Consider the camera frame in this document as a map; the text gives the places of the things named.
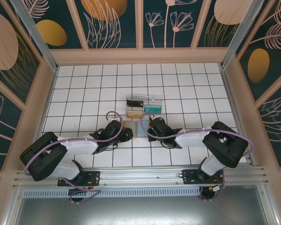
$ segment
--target vent grille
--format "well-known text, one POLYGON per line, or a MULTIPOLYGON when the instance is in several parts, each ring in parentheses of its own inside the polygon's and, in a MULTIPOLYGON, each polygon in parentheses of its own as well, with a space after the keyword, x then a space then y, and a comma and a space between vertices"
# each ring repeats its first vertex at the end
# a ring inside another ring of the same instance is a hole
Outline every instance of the vent grille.
MULTIPOLYGON (((92 193, 78 193, 73 197, 91 196, 92 193)), ((199 187, 164 188, 111 188, 104 189, 96 197, 162 197, 199 195, 199 187)), ((68 189, 25 190, 23 198, 68 198, 68 189)))

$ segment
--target metal plate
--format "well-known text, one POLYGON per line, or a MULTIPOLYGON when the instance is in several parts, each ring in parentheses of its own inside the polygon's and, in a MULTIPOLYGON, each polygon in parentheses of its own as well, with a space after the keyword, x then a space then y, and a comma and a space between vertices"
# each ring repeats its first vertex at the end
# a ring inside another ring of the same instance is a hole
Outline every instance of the metal plate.
MULTIPOLYGON (((100 181, 100 171, 86 171, 84 178, 81 182, 77 182, 75 180, 69 180, 72 184, 75 186, 81 186, 81 187, 86 187, 86 186, 98 186, 99 181, 100 181)), ((59 187, 68 187, 67 183, 65 183, 63 180, 58 180, 57 186, 59 187)))
MULTIPOLYGON (((219 170, 215 173, 216 176, 221 182, 223 182, 222 178, 222 170, 219 170)), ((200 180, 198 178, 198 170, 183 170, 181 178, 183 178, 184 184, 217 184, 217 179, 214 176, 210 176, 207 180, 200 180)))

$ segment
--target white tiled floor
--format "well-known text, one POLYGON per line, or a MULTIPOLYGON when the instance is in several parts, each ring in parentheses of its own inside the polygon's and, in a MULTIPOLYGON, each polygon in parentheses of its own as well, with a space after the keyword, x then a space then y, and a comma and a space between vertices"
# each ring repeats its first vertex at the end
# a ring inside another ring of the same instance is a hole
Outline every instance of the white tiled floor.
MULTIPOLYGON (((217 64, 177 63, 61 66, 43 132, 77 137, 105 128, 104 115, 125 115, 131 94, 163 96, 163 117, 172 128, 203 128, 220 120, 236 130, 217 64)), ((209 154, 207 148, 169 150, 133 138, 113 151, 75 159, 83 167, 197 165, 209 154)))

